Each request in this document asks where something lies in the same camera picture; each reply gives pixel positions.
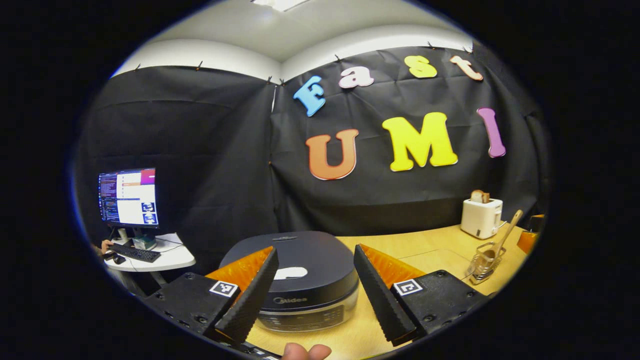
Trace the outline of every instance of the wire basket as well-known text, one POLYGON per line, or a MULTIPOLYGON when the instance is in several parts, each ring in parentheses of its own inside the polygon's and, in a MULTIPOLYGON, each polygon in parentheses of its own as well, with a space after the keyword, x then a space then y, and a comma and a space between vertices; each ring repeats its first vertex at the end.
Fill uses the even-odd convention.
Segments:
POLYGON ((474 258, 471 259, 471 264, 469 264, 465 276, 469 276, 469 280, 474 285, 487 280, 502 261, 504 253, 507 252, 507 249, 503 247, 495 258, 489 258, 484 252, 489 250, 493 244, 494 242, 491 241, 478 246, 474 258))

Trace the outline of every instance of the table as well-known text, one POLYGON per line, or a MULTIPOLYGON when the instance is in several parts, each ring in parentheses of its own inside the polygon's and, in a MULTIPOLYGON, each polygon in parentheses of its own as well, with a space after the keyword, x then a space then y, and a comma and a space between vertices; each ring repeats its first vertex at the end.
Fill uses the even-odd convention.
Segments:
MULTIPOLYGON (((475 255, 476 248, 489 241, 499 241, 507 228, 506 224, 496 235, 484 240, 465 233, 460 225, 406 234, 337 237, 352 252, 355 245, 363 243, 426 273, 442 269, 464 279, 465 270, 475 255)), ((475 286, 468 279, 464 281, 484 295, 499 291, 526 259, 525 252, 516 245, 522 231, 522 228, 513 228, 503 245, 506 252, 502 262, 491 277, 475 286)), ((276 354, 282 354, 288 342, 299 343, 307 349, 318 343, 324 344, 333 350, 327 360, 362 359, 410 344, 407 342, 393 347, 386 341, 362 284, 358 289, 354 315, 346 323, 330 329, 297 334, 273 332, 254 325, 247 342, 276 354)))
MULTIPOLYGON (((127 241, 114 239, 112 242, 124 245, 127 241)), ((125 257, 126 261, 122 264, 116 264, 112 259, 105 260, 104 263, 114 270, 128 272, 150 272, 151 276, 156 280, 158 285, 166 285, 166 281, 159 273, 163 270, 172 270, 184 268, 196 263, 196 259, 190 253, 186 246, 181 245, 182 240, 177 234, 165 234, 156 236, 156 247, 153 251, 163 252, 159 258, 153 263, 140 261, 125 257)))

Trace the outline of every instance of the finger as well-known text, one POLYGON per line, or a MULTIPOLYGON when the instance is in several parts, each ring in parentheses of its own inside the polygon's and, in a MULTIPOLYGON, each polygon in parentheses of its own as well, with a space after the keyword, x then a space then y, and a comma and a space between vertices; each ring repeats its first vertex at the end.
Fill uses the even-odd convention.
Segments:
POLYGON ((282 360, 309 360, 309 353, 300 344, 288 343, 284 347, 282 360))
POLYGON ((331 354, 330 347, 322 344, 317 344, 312 346, 311 349, 309 349, 309 360, 324 360, 330 354, 331 354))

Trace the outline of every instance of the computer monitor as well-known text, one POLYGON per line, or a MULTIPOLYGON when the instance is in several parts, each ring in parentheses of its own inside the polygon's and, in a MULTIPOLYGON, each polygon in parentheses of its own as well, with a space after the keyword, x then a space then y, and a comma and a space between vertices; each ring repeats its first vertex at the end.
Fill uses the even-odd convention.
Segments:
POLYGON ((107 225, 132 227, 135 237, 143 236, 141 227, 159 227, 155 168, 101 173, 98 194, 100 215, 107 225))

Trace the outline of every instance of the person's hand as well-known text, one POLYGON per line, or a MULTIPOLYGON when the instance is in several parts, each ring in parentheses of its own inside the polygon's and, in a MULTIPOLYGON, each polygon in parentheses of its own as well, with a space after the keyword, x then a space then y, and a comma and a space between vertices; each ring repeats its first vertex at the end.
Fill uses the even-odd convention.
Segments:
POLYGON ((104 255, 108 250, 108 246, 113 245, 113 243, 109 240, 103 240, 102 241, 102 248, 100 249, 100 251, 102 252, 102 255, 104 255))
POLYGON ((331 348, 326 345, 316 344, 307 352, 297 343, 288 343, 284 347, 282 360, 324 360, 331 354, 331 348))

